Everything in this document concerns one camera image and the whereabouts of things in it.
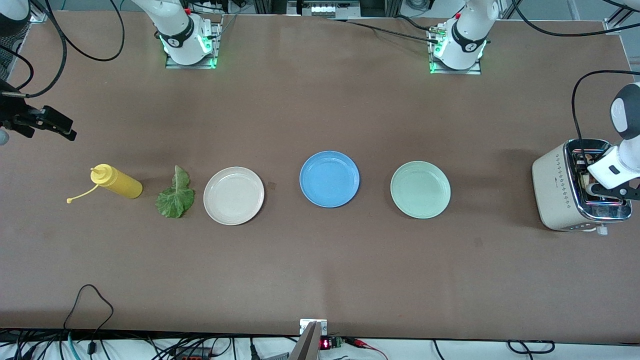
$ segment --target light green plate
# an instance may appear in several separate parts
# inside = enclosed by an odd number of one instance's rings
[[[391,197],[403,213],[414,218],[433,218],[449,205],[451,185],[434,164],[411,161],[391,178]]]

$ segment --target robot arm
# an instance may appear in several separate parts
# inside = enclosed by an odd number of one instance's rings
[[[17,34],[31,17],[29,0],[0,1],[0,37]]]
[[[587,168],[609,190],[640,177],[640,83],[629,84],[618,92],[611,103],[611,121],[622,142]],[[625,188],[620,195],[627,192]]]
[[[443,27],[447,35],[433,54],[444,65],[465,70],[480,57],[486,37],[500,10],[497,0],[465,0],[460,17],[447,20]]]
[[[131,0],[153,21],[166,53],[180,65],[192,65],[212,52],[211,20],[187,14],[179,0]]]

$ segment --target yellow squeeze bottle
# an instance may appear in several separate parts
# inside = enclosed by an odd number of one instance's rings
[[[130,199],[135,199],[142,193],[142,184],[138,180],[107,164],[100,164],[91,168],[91,181],[95,183],[95,186],[91,190],[82,195],[67,199],[67,204],[71,204],[73,200],[94,191],[98,186],[107,188],[112,192]]]

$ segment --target black cable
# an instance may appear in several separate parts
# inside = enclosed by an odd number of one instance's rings
[[[27,80],[25,80],[25,82],[23,82],[22,84],[16,86],[16,90],[20,90],[21,88],[24,88],[25,86],[27,86],[28,83],[31,82],[31,80],[33,79],[33,74],[35,73],[33,70],[33,65],[29,62],[29,60],[27,60],[24,56],[18,54],[17,52],[9,49],[8,47],[5,47],[3,45],[0,44],[0,49],[6,51],[7,53],[10,53],[11,55],[15,56],[16,58],[22,60],[22,62],[24,62],[25,64],[27,64],[27,66],[29,67],[29,77],[27,78]]]
[[[225,352],[227,352],[227,351],[229,350],[229,348],[231,347],[231,338],[229,338],[229,344],[227,345],[227,347],[226,347],[224,350],[222,350],[222,352],[221,352],[221,353],[219,353],[219,354],[214,354],[214,353],[213,353],[213,347],[214,347],[214,346],[216,346],[216,341],[218,341],[218,339],[220,339],[220,338],[216,338],[216,339],[213,341],[213,345],[211,345],[211,357],[218,357],[218,356],[220,356],[220,355],[224,354]]]
[[[49,3],[49,0],[44,0],[45,4],[47,5],[47,9],[49,10],[49,12],[51,13],[50,15],[48,15],[51,18],[52,22],[57,22],[56,18],[53,15],[53,10],[51,9],[51,4]],[[69,45],[71,45],[71,47],[73,47],[77,52],[81,53],[82,55],[84,55],[85,57],[91,59],[91,60],[95,60],[95,61],[111,61],[114,60],[115,58],[117,58],[118,56],[120,56],[120,53],[122,53],[122,49],[124,48],[124,37],[125,37],[125,31],[124,31],[124,21],[122,20],[122,15],[120,14],[120,10],[118,9],[118,6],[116,5],[116,3],[113,2],[113,0],[109,0],[109,2],[111,3],[111,5],[113,6],[113,9],[116,11],[116,14],[118,15],[118,20],[120,21],[120,27],[122,28],[122,39],[120,41],[120,48],[118,49],[118,52],[109,57],[109,58],[96,58],[95,56],[91,56],[89,54],[87,54],[86,52],[80,50],[80,48],[78,48],[78,46],[76,46],[73,41],[71,41],[71,39],[69,39],[69,37],[64,33],[64,31],[62,31],[62,29],[60,29],[60,31],[62,32],[62,35],[67,39],[67,42],[69,42]]]
[[[58,342],[58,351],[60,352],[60,360],[65,360],[64,354],[62,354],[62,341],[65,340],[65,331],[60,332],[60,341]]]
[[[436,341],[436,339],[433,339],[432,341],[433,341],[433,346],[436,348],[436,352],[440,357],[440,360],[444,360],[444,356],[442,356],[442,353],[440,352],[440,348],[438,348],[438,342]]]
[[[520,354],[520,355],[528,355],[529,356],[529,360],[533,360],[533,355],[544,355],[544,354],[549,354],[551,352],[553,352],[556,349],[556,343],[554,343],[553,341],[536,341],[537,343],[541,343],[541,344],[551,344],[551,347],[547,350],[536,350],[536,351],[532,351],[529,350],[529,347],[527,347],[527,345],[521,341],[521,340],[507,340],[507,346],[509,347],[509,350],[511,350],[512,352],[516,353],[516,354]],[[524,348],[524,351],[522,350],[516,350],[513,348],[513,346],[511,346],[511,343],[519,343],[520,346],[522,346],[522,348]]]
[[[102,337],[98,336],[98,340],[100,341],[100,346],[102,347],[102,351],[104,352],[104,355],[107,357],[107,360],[111,360],[111,356],[109,356],[109,352],[107,351],[107,348],[104,346],[104,341],[102,340]]]
[[[154,347],[154,350],[156,351],[156,355],[158,356],[159,352],[158,352],[158,347],[156,346],[156,343],[154,343],[154,340],[151,338],[151,336],[149,336],[149,334],[147,334],[147,338],[151,342],[151,346]]]
[[[420,30],[424,30],[424,31],[429,31],[429,26],[421,26],[421,25],[418,25],[415,21],[411,20],[411,18],[409,18],[409,17],[407,17],[407,16],[404,16],[404,15],[402,15],[402,14],[398,14],[398,15],[396,15],[396,17],[397,17],[398,19],[404,19],[404,20],[407,20],[407,21],[409,22],[409,24],[411,24],[414,28],[418,28],[418,29],[420,29]]]
[[[612,0],[602,0],[602,1],[604,1],[605,3],[609,3],[609,4],[613,5],[613,6],[617,6],[617,7],[619,7],[619,8],[623,8],[623,9],[625,9],[625,10],[631,10],[631,11],[633,11],[633,12],[638,12],[638,11],[637,11],[636,9],[634,9],[634,8],[630,8],[630,7],[628,7],[628,6],[627,6],[627,5],[625,5],[625,4],[620,4],[620,3],[617,3],[617,2],[612,1]]]
[[[438,41],[435,39],[430,39],[430,38],[421,38],[421,37],[415,37],[413,35],[407,35],[407,34],[403,34],[403,33],[397,33],[395,31],[391,31],[391,30],[387,30],[387,29],[382,29],[382,28],[378,28],[376,26],[371,26],[371,25],[366,25],[366,24],[361,24],[359,22],[347,22],[347,24],[353,24],[353,25],[357,25],[357,26],[363,26],[365,28],[369,28],[369,29],[373,29],[373,30],[378,30],[378,31],[382,31],[384,33],[389,33],[392,35],[397,35],[399,37],[405,37],[405,38],[412,38],[412,39],[416,39],[416,40],[421,40],[421,41],[426,41],[426,42],[431,42],[433,44],[437,44]]]
[[[575,125],[575,131],[578,133],[578,141],[580,143],[580,150],[582,151],[582,159],[584,160],[585,165],[589,165],[589,160],[586,157],[584,152],[584,144],[582,143],[582,132],[580,131],[580,124],[578,124],[578,118],[575,115],[575,94],[578,90],[578,86],[582,82],[582,80],[588,78],[591,75],[595,74],[628,74],[628,75],[638,75],[640,76],[640,72],[637,71],[628,71],[628,70],[596,70],[589,72],[586,75],[583,75],[578,81],[575,83],[573,87],[573,92],[571,94],[571,113],[573,115],[573,123]]]
[[[518,7],[518,4],[516,4],[516,0],[511,0],[511,2],[513,3],[513,8],[516,10],[518,15],[522,18],[522,20],[527,25],[529,25],[530,27],[534,28],[535,30],[538,30],[539,32],[541,32],[543,34],[551,35],[553,37],[590,37],[592,35],[602,35],[602,34],[614,33],[616,31],[626,30],[626,29],[631,29],[631,28],[637,28],[638,26],[640,26],[640,22],[639,22],[637,24],[620,26],[618,28],[609,29],[609,30],[594,31],[594,32],[591,32],[591,33],[575,33],[575,34],[554,33],[553,31],[548,31],[548,30],[539,28],[536,25],[534,25],[531,21],[529,21],[529,19],[524,17],[524,14],[520,11],[520,8]]]
[[[51,82],[41,91],[33,94],[26,94],[24,97],[28,99],[32,97],[38,97],[48,92],[49,90],[51,90],[51,88],[58,82],[60,76],[62,75],[62,71],[65,69],[65,64],[67,63],[67,40],[65,39],[65,35],[64,33],[62,33],[62,29],[60,29],[58,22],[56,22],[51,16],[51,12],[45,9],[44,7],[42,8],[42,12],[44,12],[46,16],[51,18],[51,23],[53,24],[53,26],[56,28],[56,31],[58,32],[58,36],[60,37],[60,42],[62,43],[62,59],[60,60],[60,67],[58,68],[58,72],[56,73],[56,75],[53,77],[53,80],[51,80]]]
[[[82,287],[80,288],[80,290],[78,290],[78,294],[76,295],[76,301],[74,301],[74,305],[73,307],[71,307],[71,311],[69,311],[69,314],[67,315],[67,318],[65,319],[65,322],[62,323],[62,328],[65,330],[67,329],[67,321],[69,321],[69,319],[71,318],[71,316],[74,314],[74,310],[76,310],[76,306],[78,305],[78,300],[80,299],[80,294],[82,294],[82,291],[84,290],[84,288],[92,288],[95,293],[98,295],[98,297],[105,303],[107,304],[107,306],[109,306],[111,312],[109,313],[109,316],[107,316],[107,318],[100,324],[100,326],[98,326],[97,328],[95,328],[95,330],[93,331],[93,334],[91,335],[91,342],[93,343],[94,339],[95,339],[95,335],[98,333],[98,331],[100,331],[100,329],[102,328],[102,326],[107,323],[109,321],[109,319],[111,319],[111,317],[113,316],[113,305],[111,305],[111,303],[109,302],[109,300],[105,299],[104,296],[102,296],[102,294],[100,293],[100,290],[98,290],[98,288],[95,287],[95,285],[93,284],[84,284],[82,285]]]
[[[464,5],[460,8],[460,10],[458,10],[455,14],[451,15],[451,17],[456,16],[459,12],[461,12],[461,11],[462,11],[462,9],[464,9],[464,8],[465,8],[465,6],[466,6],[466,4],[464,4]]]

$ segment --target bottle cap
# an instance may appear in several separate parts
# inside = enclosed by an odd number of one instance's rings
[[[91,181],[100,186],[113,184],[117,177],[115,169],[110,165],[100,164],[91,168]]]

